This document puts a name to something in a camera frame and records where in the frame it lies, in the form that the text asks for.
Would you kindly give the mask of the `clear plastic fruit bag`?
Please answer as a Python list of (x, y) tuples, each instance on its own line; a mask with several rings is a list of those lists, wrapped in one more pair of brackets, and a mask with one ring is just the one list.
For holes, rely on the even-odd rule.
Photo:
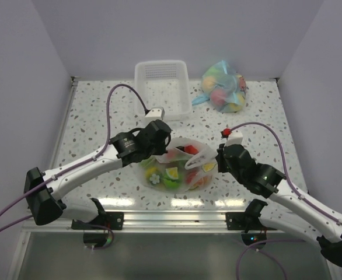
[[(137, 164), (137, 179), (146, 187), (169, 193), (187, 193), (207, 188), (217, 174), (217, 151), (189, 138), (174, 138), (161, 156)], [(179, 180), (165, 178), (165, 169), (177, 167)]]

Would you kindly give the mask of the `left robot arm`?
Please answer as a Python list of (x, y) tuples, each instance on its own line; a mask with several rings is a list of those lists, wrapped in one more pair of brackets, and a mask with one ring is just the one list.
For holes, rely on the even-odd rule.
[(65, 202), (63, 198), (87, 181), (113, 170), (139, 163), (153, 155), (163, 155), (171, 140), (171, 128), (162, 120), (144, 128), (121, 132), (96, 150), (63, 167), (27, 172), (24, 192), (35, 224), (47, 225), (59, 218), (88, 224), (92, 229), (108, 224), (106, 212), (97, 198), (87, 202)]

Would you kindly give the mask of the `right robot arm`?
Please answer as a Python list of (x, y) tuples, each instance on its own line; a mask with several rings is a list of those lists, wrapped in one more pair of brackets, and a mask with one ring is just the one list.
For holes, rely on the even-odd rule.
[(270, 209), (268, 203), (256, 199), (244, 215), (247, 227), (257, 229), (263, 225), (317, 243), (322, 256), (342, 268), (342, 213), (294, 186), (275, 167), (257, 163), (240, 144), (222, 143), (217, 153), (220, 173), (229, 173), (251, 193), (290, 210), (286, 214)]

